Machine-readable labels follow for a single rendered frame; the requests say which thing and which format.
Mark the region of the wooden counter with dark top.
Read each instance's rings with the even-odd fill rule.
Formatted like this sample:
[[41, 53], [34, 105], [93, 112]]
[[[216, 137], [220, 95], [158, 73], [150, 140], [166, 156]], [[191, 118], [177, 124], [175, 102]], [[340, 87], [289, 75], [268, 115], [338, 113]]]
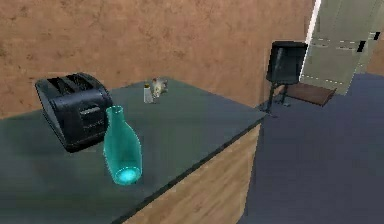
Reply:
[[263, 113], [176, 80], [156, 104], [140, 83], [111, 94], [140, 139], [140, 180], [115, 184], [101, 144], [66, 152], [40, 110], [2, 119], [0, 224], [236, 224]]

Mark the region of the pale crumpled small object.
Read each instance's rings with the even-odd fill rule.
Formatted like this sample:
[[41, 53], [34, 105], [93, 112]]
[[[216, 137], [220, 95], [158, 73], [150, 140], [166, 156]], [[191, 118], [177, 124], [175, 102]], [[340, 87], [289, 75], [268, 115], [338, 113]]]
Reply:
[[152, 80], [153, 86], [153, 95], [156, 98], [159, 98], [162, 93], [166, 93], [168, 91], [168, 80], [163, 78], [154, 78]]

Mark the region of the grey salt shaker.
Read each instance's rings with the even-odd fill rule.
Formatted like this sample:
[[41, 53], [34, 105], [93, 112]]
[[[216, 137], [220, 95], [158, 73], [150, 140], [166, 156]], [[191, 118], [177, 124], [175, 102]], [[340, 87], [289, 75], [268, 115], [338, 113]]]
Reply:
[[146, 83], [144, 85], [144, 102], [145, 103], [152, 103], [153, 102], [153, 95], [150, 88], [150, 85]]

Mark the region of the teal glass bottle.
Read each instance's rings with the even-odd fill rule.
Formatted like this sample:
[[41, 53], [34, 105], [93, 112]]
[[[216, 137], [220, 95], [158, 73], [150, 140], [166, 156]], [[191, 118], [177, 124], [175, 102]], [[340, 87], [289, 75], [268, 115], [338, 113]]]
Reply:
[[126, 122], [122, 106], [106, 109], [108, 127], [103, 154], [112, 180], [118, 185], [131, 185], [142, 176], [142, 150], [134, 129]]

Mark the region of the black toaster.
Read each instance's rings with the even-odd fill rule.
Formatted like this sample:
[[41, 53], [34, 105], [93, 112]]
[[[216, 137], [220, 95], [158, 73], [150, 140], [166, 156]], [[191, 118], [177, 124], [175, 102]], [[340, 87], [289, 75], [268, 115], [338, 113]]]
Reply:
[[35, 88], [44, 117], [67, 152], [78, 152], [104, 139], [106, 109], [113, 101], [95, 77], [78, 72], [39, 79]]

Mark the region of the brown floor mat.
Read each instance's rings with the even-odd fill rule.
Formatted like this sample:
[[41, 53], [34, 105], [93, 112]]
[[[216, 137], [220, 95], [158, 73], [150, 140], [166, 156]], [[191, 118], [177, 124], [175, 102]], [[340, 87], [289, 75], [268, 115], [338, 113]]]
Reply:
[[288, 87], [286, 95], [297, 100], [323, 107], [335, 93], [335, 89], [297, 83]]

